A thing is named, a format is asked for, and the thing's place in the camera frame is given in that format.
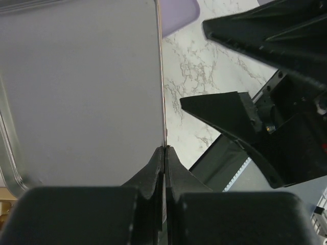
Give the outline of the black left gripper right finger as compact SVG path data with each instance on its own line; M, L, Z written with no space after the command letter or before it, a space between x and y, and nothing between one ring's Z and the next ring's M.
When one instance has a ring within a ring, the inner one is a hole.
M212 192L165 150L169 244L319 244L305 205L288 192Z

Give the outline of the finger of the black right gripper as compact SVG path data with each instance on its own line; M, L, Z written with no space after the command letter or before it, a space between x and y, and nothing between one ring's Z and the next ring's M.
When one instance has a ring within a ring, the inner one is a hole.
M326 1L272 1L202 28L208 40L326 88Z

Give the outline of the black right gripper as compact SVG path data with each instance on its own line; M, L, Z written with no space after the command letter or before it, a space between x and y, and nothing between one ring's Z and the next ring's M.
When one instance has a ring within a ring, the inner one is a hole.
M235 142L271 188L326 176L326 114L322 91L277 71L256 95L227 92L183 97L181 108Z

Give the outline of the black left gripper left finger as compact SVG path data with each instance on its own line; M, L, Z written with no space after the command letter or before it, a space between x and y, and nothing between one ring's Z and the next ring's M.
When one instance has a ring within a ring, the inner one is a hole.
M164 150L122 186L38 187L14 205L1 244L158 244Z

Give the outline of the silver tin lid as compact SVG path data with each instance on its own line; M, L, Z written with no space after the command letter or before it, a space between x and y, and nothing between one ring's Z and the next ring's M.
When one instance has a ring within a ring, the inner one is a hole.
M1 174L119 186L166 143L158 1L1 1Z

